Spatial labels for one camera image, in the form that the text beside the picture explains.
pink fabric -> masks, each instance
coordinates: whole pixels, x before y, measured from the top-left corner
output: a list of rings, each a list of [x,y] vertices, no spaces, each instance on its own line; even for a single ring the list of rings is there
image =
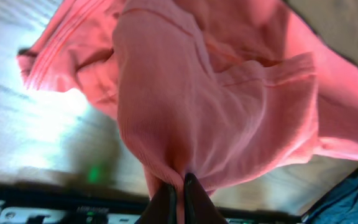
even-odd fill
[[[18,60],[27,88],[78,88],[117,119],[151,196],[187,172],[211,193],[358,160],[358,68],[278,0],[66,0]]]

